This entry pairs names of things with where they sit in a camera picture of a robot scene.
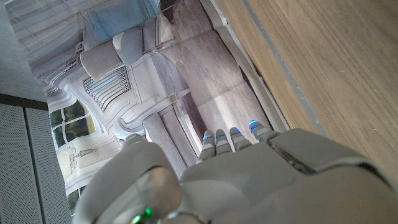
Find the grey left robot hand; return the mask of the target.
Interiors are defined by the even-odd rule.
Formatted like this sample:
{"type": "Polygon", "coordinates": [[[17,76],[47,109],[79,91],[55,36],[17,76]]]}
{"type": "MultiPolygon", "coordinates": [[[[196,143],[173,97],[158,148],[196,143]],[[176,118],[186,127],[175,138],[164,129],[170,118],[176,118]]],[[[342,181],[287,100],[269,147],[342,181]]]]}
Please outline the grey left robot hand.
{"type": "Polygon", "coordinates": [[[92,178],[73,223],[396,223],[397,186],[368,158],[302,129],[253,120],[206,131],[181,175],[133,134],[92,178]]]}

